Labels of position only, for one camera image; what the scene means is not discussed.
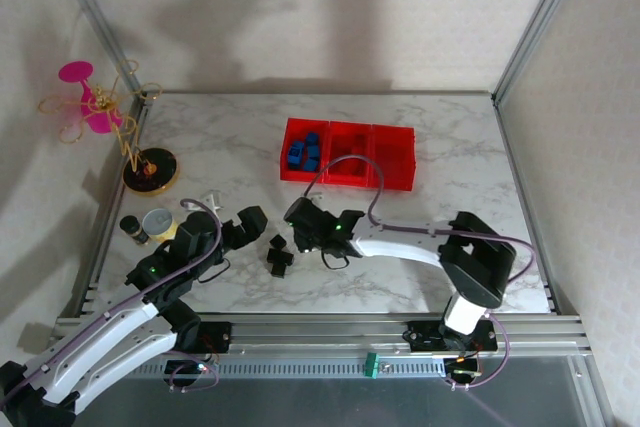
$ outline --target small cup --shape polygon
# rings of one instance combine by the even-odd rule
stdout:
[[[162,243],[176,236],[178,224],[167,209],[154,209],[142,219],[142,229],[153,240]]]

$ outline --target round black base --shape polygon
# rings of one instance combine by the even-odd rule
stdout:
[[[167,190],[178,177],[178,161],[171,152],[157,147],[140,152],[145,160],[157,167],[151,174],[144,171],[145,162],[138,162],[138,170],[131,168],[131,161],[124,166],[122,180],[124,185],[136,194],[158,195]]]

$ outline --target white wall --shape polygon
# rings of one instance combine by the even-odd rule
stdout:
[[[539,0],[98,0],[139,77],[200,91],[492,90]]]
[[[69,60],[113,68],[76,0],[0,0],[0,364],[45,347],[69,300],[98,208],[113,138],[58,142],[62,116],[39,114],[41,98],[66,89]]]
[[[563,0],[503,107],[551,267],[640,425],[640,0]]]

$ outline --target pink disc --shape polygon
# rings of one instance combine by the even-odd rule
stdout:
[[[93,65],[84,60],[70,62],[60,69],[58,78],[63,82],[80,82],[93,74]]]

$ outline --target blue block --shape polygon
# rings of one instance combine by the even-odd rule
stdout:
[[[307,159],[307,161],[304,163],[304,167],[302,167],[302,170],[304,170],[305,172],[315,172],[317,168],[317,160]]]
[[[307,138],[305,139],[305,143],[308,146],[318,145],[319,140],[320,140],[320,136],[318,134],[316,134],[315,132],[309,132],[307,134]]]
[[[289,152],[287,152],[287,163],[293,167],[300,167],[302,163],[302,148],[291,145]]]
[[[320,147],[317,145],[307,147],[307,157],[313,160],[320,160]]]

